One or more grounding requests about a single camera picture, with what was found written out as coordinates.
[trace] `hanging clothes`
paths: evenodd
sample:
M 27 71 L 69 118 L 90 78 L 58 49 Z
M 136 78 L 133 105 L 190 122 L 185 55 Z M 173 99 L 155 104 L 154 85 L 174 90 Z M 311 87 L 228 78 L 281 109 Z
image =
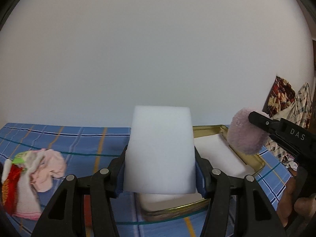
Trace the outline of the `hanging clothes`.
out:
M 266 113 L 271 115 L 271 119 L 280 120 L 284 118 L 304 129 L 308 129 L 312 116 L 312 100 L 308 83 L 305 83 L 292 99 L 293 92 L 291 85 L 286 80 L 277 76 L 274 88 L 269 95 Z M 275 141 L 271 140 L 271 138 L 267 139 L 264 146 L 286 167 L 291 167 L 294 170 L 297 169 L 294 158 Z

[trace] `pink towel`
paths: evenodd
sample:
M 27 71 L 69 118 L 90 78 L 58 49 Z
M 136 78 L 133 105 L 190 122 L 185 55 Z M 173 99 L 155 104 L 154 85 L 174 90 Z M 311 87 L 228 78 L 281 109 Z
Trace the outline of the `pink towel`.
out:
M 18 202 L 16 205 L 16 212 L 13 214 L 15 216 L 31 220 L 38 220 L 41 216 L 42 212 L 37 192 L 30 185 L 30 175 L 38 168 L 43 157 L 44 151 L 37 152 L 36 158 L 32 164 L 20 175 L 17 185 Z
M 37 170 L 31 175 L 31 185 L 38 192 L 48 191 L 53 186 L 53 178 L 64 176 L 66 163 L 58 151 L 52 149 L 44 151 L 42 159 Z

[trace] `plaid fabric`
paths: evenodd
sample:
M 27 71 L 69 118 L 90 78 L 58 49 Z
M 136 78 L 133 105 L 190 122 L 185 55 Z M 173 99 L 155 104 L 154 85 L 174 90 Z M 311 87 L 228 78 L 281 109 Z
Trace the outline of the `plaid fabric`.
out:
M 293 109 L 290 110 L 287 120 L 307 129 L 312 116 L 312 100 L 308 83 L 305 83 L 301 87 L 295 95 L 293 103 Z M 275 141 L 271 140 L 271 138 L 267 139 L 265 147 L 286 167 L 292 165 L 292 167 L 294 167 L 293 169 L 296 170 L 296 164 L 293 162 L 293 158 Z
M 9 123 L 0 129 L 0 162 L 4 163 L 7 158 L 13 158 L 22 151 L 52 148 L 61 152 L 67 163 L 65 175 L 75 174 L 77 177 L 83 177 L 107 167 L 114 157 L 118 157 L 128 143 L 129 135 L 129 128 L 62 127 Z M 265 148 L 261 150 L 261 155 L 266 161 L 266 167 L 256 178 L 276 208 L 290 174 Z M 62 180 L 54 180 L 51 190 L 38 193 L 42 209 L 45 208 Z M 175 220 L 145 222 L 133 193 L 124 192 L 118 199 L 112 199 L 111 203 L 121 237 L 199 236 L 206 216 L 206 211 L 198 211 Z M 233 198 L 231 207 L 227 236 L 231 236 L 233 233 Z M 35 221 L 14 216 L 8 217 L 22 237 L 31 235 L 36 224 Z M 87 237 L 92 236 L 93 233 L 88 229 Z
M 268 95 L 268 106 L 264 110 L 270 117 L 284 110 L 294 101 L 295 91 L 289 82 L 276 76 L 270 94 Z

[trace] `pink cloth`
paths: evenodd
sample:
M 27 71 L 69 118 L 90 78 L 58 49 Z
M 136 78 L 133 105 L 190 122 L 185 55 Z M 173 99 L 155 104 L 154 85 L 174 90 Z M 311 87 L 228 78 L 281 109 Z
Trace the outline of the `pink cloth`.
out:
M 31 185 L 38 192 L 45 192 L 52 188 L 52 177 L 63 177 L 66 170 L 66 163 L 60 152 L 50 149 L 44 153 L 39 167 L 31 175 Z
M 227 133 L 228 143 L 247 155 L 259 153 L 269 136 L 269 133 L 249 122 L 248 116 L 253 111 L 255 110 L 249 108 L 238 111 L 233 117 Z M 269 118 L 269 115 L 262 111 L 258 111 L 258 113 Z
M 41 216 L 41 208 L 36 190 L 30 185 L 30 175 L 38 168 L 44 157 L 44 151 L 37 152 L 36 158 L 31 165 L 26 167 L 26 171 L 22 172 L 18 181 L 18 202 L 16 211 L 13 215 L 38 220 Z

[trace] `metal screw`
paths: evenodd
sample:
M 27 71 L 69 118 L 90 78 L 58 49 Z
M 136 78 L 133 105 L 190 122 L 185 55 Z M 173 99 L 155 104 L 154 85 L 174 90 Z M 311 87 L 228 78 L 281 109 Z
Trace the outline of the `metal screw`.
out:
M 75 179 L 74 175 L 67 175 L 67 177 L 66 177 L 67 181 L 72 181 L 73 179 Z
M 109 170 L 106 167 L 100 170 L 100 174 L 102 175 L 106 175 L 108 172 Z
M 220 174 L 221 174 L 221 171 L 220 171 L 219 169 L 215 168 L 215 169 L 212 170 L 212 173 L 213 173 L 214 175 L 220 175 Z
M 248 175 L 246 176 L 247 181 L 249 182 L 253 182 L 255 180 L 255 178 L 252 175 Z

